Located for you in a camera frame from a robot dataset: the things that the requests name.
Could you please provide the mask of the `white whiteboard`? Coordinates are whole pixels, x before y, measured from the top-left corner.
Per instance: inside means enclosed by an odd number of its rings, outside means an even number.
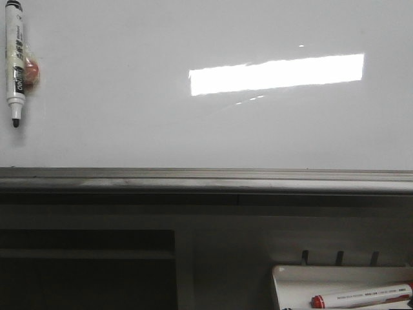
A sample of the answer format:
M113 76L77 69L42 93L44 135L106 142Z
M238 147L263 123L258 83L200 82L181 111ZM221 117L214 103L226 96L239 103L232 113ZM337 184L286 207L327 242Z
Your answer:
M411 1L23 1L4 167L410 170Z

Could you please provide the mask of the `white marker tray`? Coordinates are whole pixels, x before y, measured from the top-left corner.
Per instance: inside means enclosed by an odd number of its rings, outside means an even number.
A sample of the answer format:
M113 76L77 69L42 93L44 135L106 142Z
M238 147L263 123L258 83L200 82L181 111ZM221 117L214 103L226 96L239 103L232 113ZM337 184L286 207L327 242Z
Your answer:
M272 269L274 309L310 309L313 296L412 281L411 267L277 265Z

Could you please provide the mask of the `black whiteboard marker with magnet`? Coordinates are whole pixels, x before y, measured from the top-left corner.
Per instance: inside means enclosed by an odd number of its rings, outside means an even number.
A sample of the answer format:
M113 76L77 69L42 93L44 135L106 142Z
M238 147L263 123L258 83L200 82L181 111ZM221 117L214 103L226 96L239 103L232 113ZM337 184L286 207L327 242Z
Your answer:
M39 83L38 62L25 42L23 6L20 1L5 4L6 104L11 110L12 125L20 126L26 93Z

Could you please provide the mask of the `black tray hook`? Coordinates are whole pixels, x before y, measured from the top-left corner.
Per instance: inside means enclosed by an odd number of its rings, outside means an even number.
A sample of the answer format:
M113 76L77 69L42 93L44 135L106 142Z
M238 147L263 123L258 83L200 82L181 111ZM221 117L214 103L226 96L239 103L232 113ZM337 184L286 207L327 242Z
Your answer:
M336 255L335 266L342 266L343 265L343 257L344 257L344 252L343 251L338 251L337 255Z
M378 258L379 258L379 251L374 251L370 258L370 267L377 267L378 266Z
M301 265L307 266L309 258L309 250L304 250L301 255Z

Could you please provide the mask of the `red capped whiteboard marker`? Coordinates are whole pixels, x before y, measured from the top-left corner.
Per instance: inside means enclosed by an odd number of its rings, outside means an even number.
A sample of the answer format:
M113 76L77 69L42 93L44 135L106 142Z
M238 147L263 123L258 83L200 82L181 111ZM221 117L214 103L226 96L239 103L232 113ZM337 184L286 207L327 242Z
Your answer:
M389 304L412 298L412 282L360 289L357 291L321 294L311 298L314 309L353 308L368 305Z

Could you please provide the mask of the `grey whiteboard frame ledge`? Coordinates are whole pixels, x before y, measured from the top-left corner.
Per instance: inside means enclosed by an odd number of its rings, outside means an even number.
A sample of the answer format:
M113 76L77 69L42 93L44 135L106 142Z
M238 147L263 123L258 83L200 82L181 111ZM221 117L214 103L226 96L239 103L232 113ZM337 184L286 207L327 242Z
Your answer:
M1 192L411 195L412 171L6 167Z

